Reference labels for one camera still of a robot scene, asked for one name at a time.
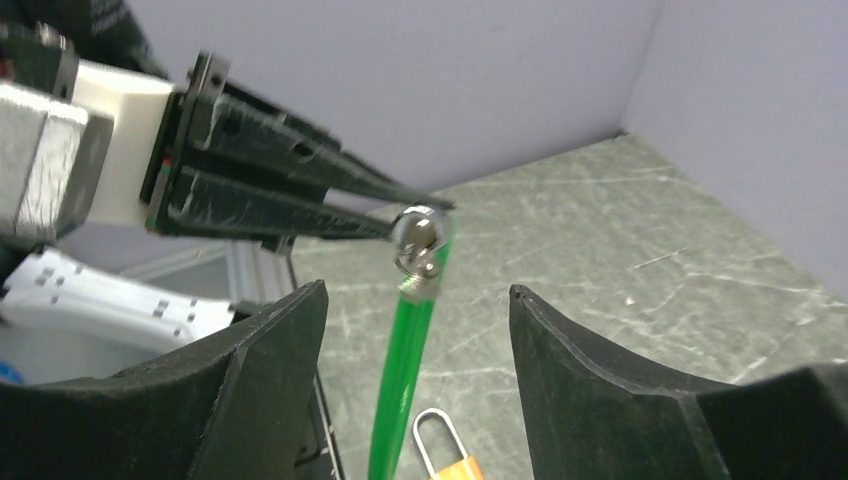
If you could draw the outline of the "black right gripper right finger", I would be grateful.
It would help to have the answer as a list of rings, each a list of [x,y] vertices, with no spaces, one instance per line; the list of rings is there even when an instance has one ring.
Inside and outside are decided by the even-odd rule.
[[[847,475],[843,365],[713,381],[636,354],[517,284],[509,330],[538,479]]]

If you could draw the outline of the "brass padlock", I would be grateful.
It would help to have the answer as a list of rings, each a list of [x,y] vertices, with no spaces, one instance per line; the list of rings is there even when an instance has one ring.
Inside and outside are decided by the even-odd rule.
[[[436,437],[436,460],[431,458],[429,437],[422,435],[425,424],[439,423]],[[452,418],[444,410],[429,407],[421,410],[413,419],[412,438],[429,479],[436,480],[484,480],[485,476],[478,460],[465,447]]]

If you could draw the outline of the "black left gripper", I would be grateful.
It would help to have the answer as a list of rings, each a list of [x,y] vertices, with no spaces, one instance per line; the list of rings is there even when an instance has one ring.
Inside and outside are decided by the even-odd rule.
[[[163,236],[271,240],[389,240],[393,224],[286,193],[274,193],[192,168],[178,169],[198,100],[224,90],[231,63],[200,51],[187,84],[169,94],[142,183],[144,227]],[[203,147],[264,172],[345,193],[447,211],[455,203],[383,175],[329,141],[309,137],[282,115],[269,115],[222,95],[211,103]]]

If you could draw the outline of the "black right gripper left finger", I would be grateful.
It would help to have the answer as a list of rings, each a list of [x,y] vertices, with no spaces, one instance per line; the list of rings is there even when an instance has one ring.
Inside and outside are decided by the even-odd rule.
[[[104,379],[1,388],[5,479],[325,479],[322,281]]]

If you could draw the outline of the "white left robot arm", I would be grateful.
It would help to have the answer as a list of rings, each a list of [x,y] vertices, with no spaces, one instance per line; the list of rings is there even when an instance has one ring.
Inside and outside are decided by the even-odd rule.
[[[244,316],[224,300],[88,266],[59,241],[88,223],[162,237],[382,240],[436,272],[449,200],[415,190],[327,130],[233,81],[201,51],[173,81],[124,1],[1,5],[1,317],[158,353]]]

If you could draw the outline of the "green cable lock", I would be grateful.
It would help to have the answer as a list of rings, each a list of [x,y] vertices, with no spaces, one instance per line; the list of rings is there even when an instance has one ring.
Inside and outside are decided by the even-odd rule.
[[[404,279],[399,285],[371,434],[369,479],[395,476],[453,231],[446,212],[425,205],[406,208],[394,221],[394,263]]]

